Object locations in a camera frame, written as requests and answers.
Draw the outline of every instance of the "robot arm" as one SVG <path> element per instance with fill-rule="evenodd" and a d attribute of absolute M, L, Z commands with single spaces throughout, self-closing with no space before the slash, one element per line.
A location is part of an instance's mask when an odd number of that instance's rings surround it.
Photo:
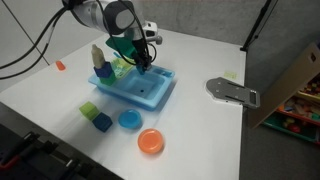
<path fill-rule="evenodd" d="M 158 36 L 156 23 L 147 22 L 142 14 L 138 14 L 144 34 L 141 33 L 137 20 L 128 9 L 129 7 L 134 12 L 138 12 L 137 5 L 135 6 L 129 0 L 122 0 L 122 2 L 100 0 L 100 4 L 96 0 L 62 1 L 82 25 L 109 33 L 111 36 L 123 34 L 136 49 L 136 53 L 132 56 L 135 63 L 141 66 L 143 72 L 151 67 L 152 58 L 149 56 L 146 43 L 155 41 L 156 44 L 161 44 L 162 38 Z"/>

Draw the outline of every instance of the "metal bracket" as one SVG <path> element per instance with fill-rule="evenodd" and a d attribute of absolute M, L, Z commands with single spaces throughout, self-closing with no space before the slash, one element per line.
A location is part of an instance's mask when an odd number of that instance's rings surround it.
<path fill-rule="evenodd" d="M 234 102 L 252 109 L 260 107 L 259 92 L 222 77 L 208 80 L 206 89 L 213 97 L 224 102 Z"/>

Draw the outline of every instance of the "blue tray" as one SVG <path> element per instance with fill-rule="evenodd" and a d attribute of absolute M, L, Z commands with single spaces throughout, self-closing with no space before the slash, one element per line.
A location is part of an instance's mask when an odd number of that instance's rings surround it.
<path fill-rule="evenodd" d="M 167 91 L 174 75 L 174 71 L 152 66 L 144 75 L 140 75 L 136 68 L 132 68 L 125 77 L 118 79 L 111 86 L 102 84 L 95 74 L 89 78 L 89 82 L 97 85 L 104 93 L 153 111 Z"/>

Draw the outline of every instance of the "blue block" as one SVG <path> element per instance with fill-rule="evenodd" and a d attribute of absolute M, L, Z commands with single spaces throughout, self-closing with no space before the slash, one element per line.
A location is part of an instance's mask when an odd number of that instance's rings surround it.
<path fill-rule="evenodd" d="M 110 62 L 105 62 L 101 69 L 96 67 L 93 67 L 93 69 L 100 78 L 108 78 L 113 72 Z"/>
<path fill-rule="evenodd" d="M 96 118 L 93 119 L 92 123 L 102 132 L 106 132 L 112 125 L 111 118 L 104 113 L 100 113 Z"/>

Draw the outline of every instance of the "orange lid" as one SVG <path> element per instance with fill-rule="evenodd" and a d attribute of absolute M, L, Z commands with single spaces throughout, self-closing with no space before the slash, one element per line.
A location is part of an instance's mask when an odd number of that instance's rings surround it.
<path fill-rule="evenodd" d="M 155 154 L 163 147 L 162 135 L 156 129 L 146 129 L 139 135 L 138 145 L 141 151 L 148 154 Z"/>
<path fill-rule="evenodd" d="M 61 61 L 56 61 L 56 65 L 57 65 L 57 68 L 59 69 L 59 71 L 63 71 L 66 69 L 66 67 L 64 66 L 64 64 Z"/>

